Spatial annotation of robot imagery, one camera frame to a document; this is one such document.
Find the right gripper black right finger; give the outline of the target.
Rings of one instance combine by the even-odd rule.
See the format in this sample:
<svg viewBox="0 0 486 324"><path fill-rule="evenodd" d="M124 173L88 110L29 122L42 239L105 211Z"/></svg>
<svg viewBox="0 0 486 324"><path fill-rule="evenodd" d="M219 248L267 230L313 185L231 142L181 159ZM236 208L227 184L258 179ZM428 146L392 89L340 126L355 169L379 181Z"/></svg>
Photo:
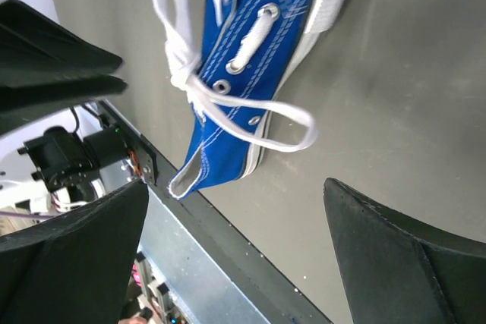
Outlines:
<svg viewBox="0 0 486 324"><path fill-rule="evenodd" d="M323 201L355 323L483 323L485 245L334 178Z"/></svg>

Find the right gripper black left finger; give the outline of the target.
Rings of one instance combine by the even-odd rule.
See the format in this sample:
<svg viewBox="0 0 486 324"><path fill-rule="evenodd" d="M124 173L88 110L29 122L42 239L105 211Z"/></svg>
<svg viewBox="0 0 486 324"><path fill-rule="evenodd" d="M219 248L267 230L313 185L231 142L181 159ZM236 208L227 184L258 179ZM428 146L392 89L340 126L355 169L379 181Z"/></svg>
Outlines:
<svg viewBox="0 0 486 324"><path fill-rule="evenodd" d="M1 238L3 323L116 323L148 207L132 181Z"/></svg>

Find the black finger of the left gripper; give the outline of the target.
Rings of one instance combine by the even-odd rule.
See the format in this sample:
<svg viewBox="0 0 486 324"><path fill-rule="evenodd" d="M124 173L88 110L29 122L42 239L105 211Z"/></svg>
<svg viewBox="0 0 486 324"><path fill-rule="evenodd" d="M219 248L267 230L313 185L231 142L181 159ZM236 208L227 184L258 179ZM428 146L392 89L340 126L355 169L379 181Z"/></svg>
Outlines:
<svg viewBox="0 0 486 324"><path fill-rule="evenodd" d="M123 93L121 57L76 36L20 0L1 3L1 132Z"/></svg>

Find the blue sneaker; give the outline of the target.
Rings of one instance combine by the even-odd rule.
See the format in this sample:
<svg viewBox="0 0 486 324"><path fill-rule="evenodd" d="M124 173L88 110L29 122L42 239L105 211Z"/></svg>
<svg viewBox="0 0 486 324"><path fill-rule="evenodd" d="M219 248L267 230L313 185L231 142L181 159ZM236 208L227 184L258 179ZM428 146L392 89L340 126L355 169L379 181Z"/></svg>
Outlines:
<svg viewBox="0 0 486 324"><path fill-rule="evenodd" d="M171 83L194 113L185 162L168 185L173 198L249 175L267 149L293 153L314 143L314 116L277 94L344 0L205 0L199 49L188 0L152 1Z"/></svg>

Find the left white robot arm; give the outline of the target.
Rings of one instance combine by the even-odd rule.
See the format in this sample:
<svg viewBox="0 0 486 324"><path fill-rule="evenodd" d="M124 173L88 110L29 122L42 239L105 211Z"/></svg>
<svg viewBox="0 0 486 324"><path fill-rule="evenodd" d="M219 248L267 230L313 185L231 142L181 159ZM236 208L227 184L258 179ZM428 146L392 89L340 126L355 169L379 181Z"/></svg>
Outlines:
<svg viewBox="0 0 486 324"><path fill-rule="evenodd" d="M122 59L20 0L1 3L1 219L27 227L102 197L99 170L128 156L115 127L81 137L61 125L13 141L15 131L117 95Z"/></svg>

